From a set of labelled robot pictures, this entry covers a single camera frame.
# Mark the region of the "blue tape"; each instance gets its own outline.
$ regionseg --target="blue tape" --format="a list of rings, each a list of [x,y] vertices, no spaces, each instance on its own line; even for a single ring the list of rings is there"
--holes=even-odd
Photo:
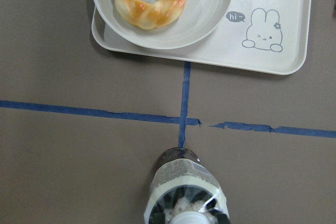
[[[185,128],[188,116],[188,101],[189,101],[189,88],[190,88],[190,72],[191,63],[184,63],[184,80],[182,84],[182,102],[181,102],[181,116],[180,116],[180,132],[178,134],[179,147],[184,147],[185,143]]]
[[[106,110],[84,109],[68,106],[46,105],[46,104],[26,103],[26,102],[0,101],[0,108],[33,110],[33,111],[43,111],[43,112],[62,113],[62,114],[85,115],[85,116],[97,116],[101,118],[126,119],[126,120],[136,120],[136,121],[156,122],[156,123],[180,124],[179,117],[168,117],[163,115],[150,115],[150,114],[138,114],[138,113],[115,113]],[[193,119],[193,118],[188,118],[186,120],[186,123],[188,125],[198,125],[199,122],[200,122],[199,119]]]
[[[258,132],[272,132],[281,134],[301,135],[301,136],[318,136],[318,137],[331,137],[336,138],[336,131],[325,131],[315,129],[304,129],[296,127],[281,126],[278,128],[272,128],[270,125],[264,124],[246,124],[237,122],[224,122],[212,127],[241,130],[241,131],[258,131]]]

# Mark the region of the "rabbit illustration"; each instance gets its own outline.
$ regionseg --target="rabbit illustration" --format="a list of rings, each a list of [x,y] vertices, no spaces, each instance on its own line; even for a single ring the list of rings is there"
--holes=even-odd
[[[251,25],[246,31],[244,47],[262,50],[282,51],[280,15],[276,10],[255,9],[251,15]]]

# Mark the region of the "white bottle cap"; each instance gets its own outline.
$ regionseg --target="white bottle cap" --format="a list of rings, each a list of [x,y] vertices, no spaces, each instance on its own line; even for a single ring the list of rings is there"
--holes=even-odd
[[[211,222],[200,212],[187,211],[176,215],[171,224],[211,224]]]

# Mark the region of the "gray speech bubble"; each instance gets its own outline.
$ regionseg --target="gray speech bubble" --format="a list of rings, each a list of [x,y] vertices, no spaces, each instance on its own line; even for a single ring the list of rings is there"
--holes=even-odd
[[[245,22],[245,15],[239,12],[228,12],[226,18],[231,22]]]

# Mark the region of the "white tray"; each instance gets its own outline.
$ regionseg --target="white tray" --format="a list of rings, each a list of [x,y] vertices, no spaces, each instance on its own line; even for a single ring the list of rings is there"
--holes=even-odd
[[[231,0],[226,17],[209,36],[178,49],[137,46],[107,26],[96,9],[92,34],[99,45],[112,51],[291,74],[306,59],[310,3],[311,0]]]

